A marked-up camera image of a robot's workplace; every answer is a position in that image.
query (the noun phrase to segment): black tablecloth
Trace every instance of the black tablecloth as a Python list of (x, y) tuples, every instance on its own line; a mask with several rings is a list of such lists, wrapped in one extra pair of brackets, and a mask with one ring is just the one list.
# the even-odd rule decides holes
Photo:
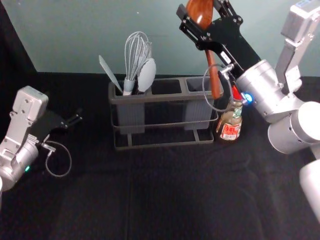
[[(305, 78), (299, 97), (319, 102), (316, 84)], [(48, 108), (65, 118), (82, 107), (84, 120), (68, 134), (52, 136), (71, 152), (69, 176), (50, 176), (41, 152), (3, 194), (1, 240), (320, 239), (299, 185), (299, 170), (312, 153), (275, 151), (268, 125), (251, 107), (243, 111), (235, 144), (115, 152), (108, 80), (99, 74), (3, 76), (2, 137), (15, 94), (25, 85), (49, 90)]]

